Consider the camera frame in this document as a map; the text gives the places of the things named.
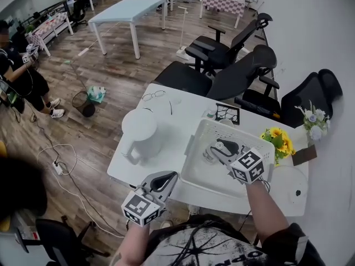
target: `white flower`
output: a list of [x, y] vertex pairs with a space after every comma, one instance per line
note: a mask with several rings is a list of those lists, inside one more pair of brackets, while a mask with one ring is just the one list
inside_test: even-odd
[[321, 110], [321, 109], [316, 109], [315, 113], [316, 113], [317, 119], [319, 121], [323, 121], [324, 116], [325, 116], [326, 113], [323, 110]]
[[310, 129], [310, 137], [311, 139], [318, 141], [320, 138], [322, 138], [322, 129], [319, 126], [313, 126]]
[[317, 117], [313, 114], [311, 110], [306, 110], [305, 116], [310, 122], [316, 122], [317, 120]]
[[310, 116], [310, 118], [309, 118], [309, 121], [310, 121], [310, 122], [316, 122], [316, 121], [317, 121], [317, 117], [316, 117], [314, 114], [312, 114], [312, 115]]

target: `brown card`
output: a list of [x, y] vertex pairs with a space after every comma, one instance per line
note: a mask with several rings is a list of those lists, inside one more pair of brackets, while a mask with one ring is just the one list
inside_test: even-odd
[[297, 151], [296, 154], [292, 156], [293, 165], [298, 166], [304, 162], [313, 160], [316, 157], [317, 157], [316, 147], [315, 145], [312, 145], [311, 147]]

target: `wooden floor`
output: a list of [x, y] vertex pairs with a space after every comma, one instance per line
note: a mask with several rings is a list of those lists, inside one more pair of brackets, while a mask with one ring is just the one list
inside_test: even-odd
[[[95, 13], [87, 11], [86, 19], [121, 0], [95, 0], [98, 5]], [[114, 151], [120, 141], [123, 117], [134, 109], [146, 87], [157, 75], [172, 61], [179, 60], [175, 53], [179, 48], [182, 10], [178, 5], [189, 9], [186, 17], [184, 44], [189, 45], [197, 36], [207, 35], [214, 37], [214, 32], [207, 25], [217, 24], [225, 28], [227, 33], [222, 35], [221, 41], [230, 45], [231, 39], [236, 36], [251, 21], [253, 12], [245, 13], [237, 29], [234, 29], [235, 17], [226, 13], [205, 11], [203, 19], [199, 19], [200, 5], [196, 2], [183, 3], [177, 0], [174, 11], [169, 11], [166, 20], [166, 29], [160, 28], [160, 14], [150, 13], [140, 20], [137, 25], [137, 34], [141, 58], [135, 59], [130, 28], [127, 23], [102, 24], [99, 29], [105, 33], [103, 41], [106, 44], [107, 55], [103, 56], [99, 45], [95, 42], [95, 35], [89, 27], [79, 26], [73, 36], [67, 32], [62, 33], [53, 41], [49, 50], [49, 58], [41, 53], [39, 71], [49, 83], [54, 98], [61, 98], [60, 108], [66, 110], [61, 119], [51, 119], [48, 116], [38, 115], [38, 123], [42, 126], [54, 144], [71, 144], [78, 155], [78, 163], [72, 176], [90, 200], [91, 204], [101, 213], [108, 223], [119, 233], [125, 234], [125, 218], [121, 214], [121, 204], [129, 192], [129, 188], [120, 184], [107, 175], [107, 168]], [[250, 38], [246, 48], [253, 50], [254, 46], [263, 43], [260, 39]], [[83, 49], [90, 50], [82, 57], [78, 57]], [[84, 118], [72, 107], [73, 96], [83, 90], [77, 80], [73, 69], [64, 62], [71, 60], [75, 69], [86, 86], [99, 85], [107, 88], [108, 93], [104, 101], [96, 106], [96, 113], [91, 118]], [[254, 88], [263, 91], [260, 83], [253, 84]], [[31, 110], [26, 107], [21, 123], [17, 123], [14, 112], [4, 106], [0, 107], [0, 140], [3, 140], [10, 155], [22, 155], [32, 161], [44, 148], [49, 147], [49, 141], [43, 133], [29, 121]], [[68, 168], [74, 165], [74, 155], [70, 147], [57, 147], [61, 161], [67, 163]], [[47, 150], [39, 157], [39, 163], [44, 168], [51, 168], [55, 159], [55, 152]], [[48, 192], [48, 209], [45, 218], [60, 220], [67, 215], [68, 223], [74, 230], [79, 231], [90, 218], [77, 197], [62, 190], [50, 169], [44, 170], [44, 180]], [[58, 177], [59, 182], [66, 189], [78, 194], [68, 176]], [[111, 230], [91, 207], [86, 207], [90, 215], [105, 229]], [[169, 201], [169, 211], [164, 218], [170, 218], [175, 223], [187, 219], [187, 206], [185, 204]], [[238, 227], [243, 216], [210, 210], [225, 218]], [[251, 222], [247, 221], [243, 233], [252, 240], [255, 234]], [[114, 253], [122, 239], [104, 233], [101, 230], [89, 232], [85, 237], [87, 245], [101, 251]], [[108, 265], [110, 259], [95, 257], [92, 265]]]

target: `white sneaker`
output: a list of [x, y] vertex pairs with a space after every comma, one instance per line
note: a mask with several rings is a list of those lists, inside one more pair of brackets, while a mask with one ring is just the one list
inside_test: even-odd
[[189, 217], [198, 215], [200, 213], [200, 207], [189, 205]]
[[64, 109], [53, 109], [53, 113], [51, 114], [51, 118], [61, 118], [65, 113]]
[[50, 102], [50, 107], [49, 109], [54, 109], [60, 104], [60, 98], [57, 98], [53, 101]]

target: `black office chair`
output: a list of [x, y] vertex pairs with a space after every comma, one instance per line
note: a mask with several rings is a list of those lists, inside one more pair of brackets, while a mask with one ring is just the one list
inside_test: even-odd
[[266, 75], [277, 65], [273, 50], [266, 45], [257, 45], [240, 61], [218, 72], [212, 81], [200, 72], [201, 61], [208, 62], [209, 57], [192, 47], [185, 50], [195, 58], [196, 70], [175, 61], [153, 83], [214, 100], [226, 100], [242, 94], [258, 76]]
[[235, 98], [235, 103], [240, 104], [245, 110], [274, 119], [293, 128], [303, 125], [304, 118], [302, 112], [295, 106], [310, 109], [311, 101], [316, 108], [323, 110], [326, 115], [332, 118], [332, 103], [343, 95], [337, 78], [328, 69], [322, 69], [319, 73], [311, 73], [301, 85], [282, 98], [281, 106], [277, 100], [268, 96], [272, 88], [280, 88], [278, 83], [271, 79], [261, 81], [267, 83], [264, 94], [254, 90], [246, 90], [242, 99]]
[[87, 20], [84, 20], [85, 17], [85, 4], [83, 0], [77, 0], [74, 3], [74, 11], [71, 16], [74, 24], [72, 25], [73, 30], [76, 32], [78, 30], [78, 25], [85, 24], [88, 25]]
[[103, 257], [109, 257], [110, 253], [102, 253], [82, 244], [82, 240], [90, 227], [95, 227], [94, 222], [82, 230], [80, 235], [76, 236], [73, 229], [68, 226], [66, 216], [62, 217], [61, 222], [49, 219], [37, 219], [35, 226], [40, 241], [22, 239], [17, 230], [16, 237], [22, 248], [28, 253], [28, 245], [43, 245], [45, 251], [53, 262], [47, 266], [89, 266], [87, 257], [94, 257], [97, 254]]
[[209, 28], [216, 30], [216, 40], [201, 35], [190, 45], [209, 57], [208, 62], [204, 62], [202, 65], [204, 69], [203, 73], [211, 73], [213, 76], [216, 76], [215, 70], [225, 69], [235, 63], [238, 52], [244, 47], [244, 43], [256, 30], [266, 27], [269, 21], [272, 21], [272, 18], [268, 14], [260, 13], [257, 19], [252, 20], [249, 25], [232, 40], [230, 48], [220, 42], [221, 33], [225, 34], [225, 30], [209, 25]]

